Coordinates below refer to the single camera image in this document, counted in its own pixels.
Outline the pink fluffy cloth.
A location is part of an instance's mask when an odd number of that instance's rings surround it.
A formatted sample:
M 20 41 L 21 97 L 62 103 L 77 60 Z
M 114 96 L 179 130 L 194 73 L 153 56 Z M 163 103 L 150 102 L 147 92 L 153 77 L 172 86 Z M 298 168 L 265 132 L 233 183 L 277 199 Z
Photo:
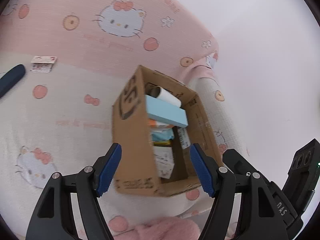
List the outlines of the pink fluffy cloth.
M 167 217 L 136 226 L 128 239 L 198 239 L 199 226 L 189 219 Z

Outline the brown cardboard box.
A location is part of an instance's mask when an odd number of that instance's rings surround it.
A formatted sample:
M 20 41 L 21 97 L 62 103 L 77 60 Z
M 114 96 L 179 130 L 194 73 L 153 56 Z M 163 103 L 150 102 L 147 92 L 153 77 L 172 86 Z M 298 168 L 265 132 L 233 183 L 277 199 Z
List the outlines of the brown cardboard box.
M 170 197 L 200 185 L 190 160 L 189 147 L 175 129 L 172 140 L 174 169 L 169 179 L 157 174 L 151 128 L 145 96 L 160 86 L 178 97 L 186 112 L 189 141 L 198 143 L 207 156 L 221 165 L 222 157 L 212 127 L 198 94 L 175 79 L 139 66 L 114 103 L 112 113 L 113 142 L 121 145 L 122 156 L 117 168 L 116 189 L 123 194 Z

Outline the white box with drawings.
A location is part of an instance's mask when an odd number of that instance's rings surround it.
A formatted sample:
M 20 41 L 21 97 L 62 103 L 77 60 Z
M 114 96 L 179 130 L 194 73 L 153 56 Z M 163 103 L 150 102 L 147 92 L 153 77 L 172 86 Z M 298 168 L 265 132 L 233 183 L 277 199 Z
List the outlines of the white box with drawings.
M 175 166 L 172 148 L 153 146 L 153 155 L 158 176 L 163 179 L 170 179 Z

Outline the yellow flat package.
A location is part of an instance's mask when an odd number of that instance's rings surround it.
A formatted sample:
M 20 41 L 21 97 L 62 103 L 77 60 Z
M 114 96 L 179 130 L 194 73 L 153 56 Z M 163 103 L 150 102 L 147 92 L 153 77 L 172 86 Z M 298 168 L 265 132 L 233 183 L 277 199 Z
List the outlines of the yellow flat package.
M 171 146 L 171 141 L 170 140 L 167 140 L 167 141 L 154 141 L 153 142 L 153 146 L 170 147 Z

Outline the teal wet wipes pack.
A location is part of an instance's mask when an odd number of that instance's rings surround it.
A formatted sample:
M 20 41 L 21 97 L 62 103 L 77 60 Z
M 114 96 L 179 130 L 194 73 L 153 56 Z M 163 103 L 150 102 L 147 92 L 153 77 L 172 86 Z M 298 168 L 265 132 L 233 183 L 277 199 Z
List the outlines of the teal wet wipes pack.
M 151 129 L 150 132 L 153 142 L 169 141 L 175 138 L 172 128 Z

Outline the orange white packet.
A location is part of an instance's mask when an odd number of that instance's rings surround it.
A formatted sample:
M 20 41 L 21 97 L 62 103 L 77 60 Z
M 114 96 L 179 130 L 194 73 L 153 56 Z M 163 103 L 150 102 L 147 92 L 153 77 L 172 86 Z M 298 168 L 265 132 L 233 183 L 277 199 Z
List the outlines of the orange white packet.
M 171 129 L 171 128 L 173 128 L 173 125 L 166 124 L 166 123 L 156 121 L 153 119 L 148 120 L 148 125 L 150 126 L 151 129 Z

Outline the light blue box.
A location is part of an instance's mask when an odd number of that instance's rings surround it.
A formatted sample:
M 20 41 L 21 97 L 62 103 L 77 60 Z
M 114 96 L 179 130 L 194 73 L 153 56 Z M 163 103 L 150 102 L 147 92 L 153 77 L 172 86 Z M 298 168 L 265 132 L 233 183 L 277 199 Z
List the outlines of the light blue box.
M 149 95 L 145 96 L 145 104 L 149 119 L 182 128 L 188 126 L 188 119 L 184 109 Z

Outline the white paper roll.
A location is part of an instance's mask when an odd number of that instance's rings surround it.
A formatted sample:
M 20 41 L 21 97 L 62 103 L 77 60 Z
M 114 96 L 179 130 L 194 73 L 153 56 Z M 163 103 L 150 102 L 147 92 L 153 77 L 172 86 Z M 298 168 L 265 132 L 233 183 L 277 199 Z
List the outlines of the white paper roll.
M 181 107 L 182 102 L 180 99 L 172 95 L 168 90 L 156 86 L 150 91 L 150 96 L 156 98 L 158 100 L 162 100 L 164 102 L 170 103 L 176 107 Z

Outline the small floral card packet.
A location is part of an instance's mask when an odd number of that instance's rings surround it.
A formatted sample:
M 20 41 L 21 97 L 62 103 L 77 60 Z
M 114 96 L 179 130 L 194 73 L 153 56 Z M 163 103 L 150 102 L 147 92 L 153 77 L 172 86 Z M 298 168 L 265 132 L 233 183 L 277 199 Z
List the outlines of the small floral card packet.
M 56 61 L 56 56 L 34 56 L 31 60 L 30 71 L 33 73 L 50 73 Z

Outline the pink Hello Kitty bedsheet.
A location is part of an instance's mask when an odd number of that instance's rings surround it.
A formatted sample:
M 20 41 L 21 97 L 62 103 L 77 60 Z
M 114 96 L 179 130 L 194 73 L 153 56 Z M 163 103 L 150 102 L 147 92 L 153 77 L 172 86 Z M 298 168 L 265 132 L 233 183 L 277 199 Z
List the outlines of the pink Hello Kitty bedsheet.
M 33 73 L 34 56 L 56 56 Z M 220 153 L 248 155 L 214 69 L 219 45 L 176 0 L 9 0 L 1 13 L 1 73 L 25 77 L 1 98 L 1 216 L 25 239 L 54 172 L 92 164 L 112 144 L 112 106 L 138 66 L 195 90 Z

